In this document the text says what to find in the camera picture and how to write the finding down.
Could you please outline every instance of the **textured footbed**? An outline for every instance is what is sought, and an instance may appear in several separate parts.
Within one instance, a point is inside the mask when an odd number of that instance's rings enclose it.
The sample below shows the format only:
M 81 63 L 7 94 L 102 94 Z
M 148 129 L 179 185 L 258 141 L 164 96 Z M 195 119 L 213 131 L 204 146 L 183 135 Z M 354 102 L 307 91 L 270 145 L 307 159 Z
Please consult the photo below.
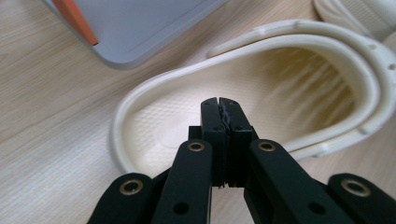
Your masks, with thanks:
M 212 97 L 237 101 L 259 137 L 281 144 L 334 125 L 356 106 L 337 68 L 315 52 L 257 52 L 174 78 L 139 96 L 122 132 L 134 167 L 150 176 L 170 167 L 189 126 L 200 125 L 200 103 Z

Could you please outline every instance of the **white object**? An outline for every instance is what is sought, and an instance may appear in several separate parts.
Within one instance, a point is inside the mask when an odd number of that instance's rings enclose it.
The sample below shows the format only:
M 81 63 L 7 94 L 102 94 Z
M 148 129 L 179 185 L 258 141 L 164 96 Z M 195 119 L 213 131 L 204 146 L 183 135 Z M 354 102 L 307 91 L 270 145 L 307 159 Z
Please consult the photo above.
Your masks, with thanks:
M 389 35 L 385 40 L 384 40 L 384 45 L 393 50 L 393 52 L 396 53 L 396 32 Z
M 295 159 L 322 156 L 375 133 L 395 108 L 396 56 L 381 43 L 318 21 L 280 21 L 156 76 L 120 103 L 109 134 L 125 173 L 168 168 L 200 103 L 238 102 L 259 137 Z
M 394 0 L 315 0 L 315 8 L 326 22 L 383 41 L 396 32 Z
M 52 0 L 43 1 L 69 26 Z M 225 2 L 76 0 L 99 44 L 90 46 L 82 37 L 80 39 L 108 66 L 116 69 L 134 68 Z

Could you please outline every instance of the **white foam sandal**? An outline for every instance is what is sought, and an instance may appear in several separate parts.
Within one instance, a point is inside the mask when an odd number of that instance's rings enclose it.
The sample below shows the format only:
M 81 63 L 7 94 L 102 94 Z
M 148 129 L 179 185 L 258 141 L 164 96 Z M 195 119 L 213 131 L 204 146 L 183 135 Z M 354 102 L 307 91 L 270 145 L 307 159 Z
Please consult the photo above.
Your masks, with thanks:
M 122 100 L 109 146 L 123 172 L 155 176 L 168 168 L 211 97 L 238 102 L 259 137 L 295 159 L 367 138 L 395 108 L 396 56 L 329 23 L 271 23 L 208 56 L 147 80 Z

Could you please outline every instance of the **wood grain surface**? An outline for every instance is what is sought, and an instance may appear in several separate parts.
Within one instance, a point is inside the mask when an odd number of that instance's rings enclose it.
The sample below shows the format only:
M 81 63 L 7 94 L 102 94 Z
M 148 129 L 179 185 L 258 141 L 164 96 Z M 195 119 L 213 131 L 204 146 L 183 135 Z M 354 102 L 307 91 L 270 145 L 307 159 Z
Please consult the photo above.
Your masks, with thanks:
M 256 26 L 289 19 L 319 17 L 310 0 L 229 0 L 140 67 L 119 71 L 43 2 L 1 0 L 0 223 L 87 222 L 121 175 L 106 138 L 123 96 L 150 77 L 204 60 L 209 49 Z M 395 133 L 393 117 L 364 142 L 301 165 L 326 183 L 333 174 L 361 175 L 396 197 Z

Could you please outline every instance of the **screw hole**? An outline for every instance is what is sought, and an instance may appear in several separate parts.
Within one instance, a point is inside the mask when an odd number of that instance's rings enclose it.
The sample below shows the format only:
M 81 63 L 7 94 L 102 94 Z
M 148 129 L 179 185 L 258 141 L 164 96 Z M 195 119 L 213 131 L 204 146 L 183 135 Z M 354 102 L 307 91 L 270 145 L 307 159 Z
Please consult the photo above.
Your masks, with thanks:
M 276 147 L 268 142 L 261 142 L 259 143 L 259 149 L 263 151 L 274 151 Z
M 367 197 L 371 194 L 371 191 L 365 185 L 353 179 L 344 179 L 341 181 L 341 186 L 356 196 Z
M 177 203 L 174 206 L 174 212 L 178 215 L 184 215 L 189 212 L 189 205 L 186 203 Z
M 190 151 L 202 151 L 204 150 L 205 146 L 202 143 L 190 143 L 187 145 L 187 148 Z
M 143 182 L 138 179 L 125 181 L 120 186 L 120 193 L 123 195 L 133 195 L 143 188 Z
M 311 212 L 318 214 L 318 215 L 324 215 L 326 214 L 326 209 L 319 203 L 310 203 L 308 205 L 308 208 L 311 210 Z

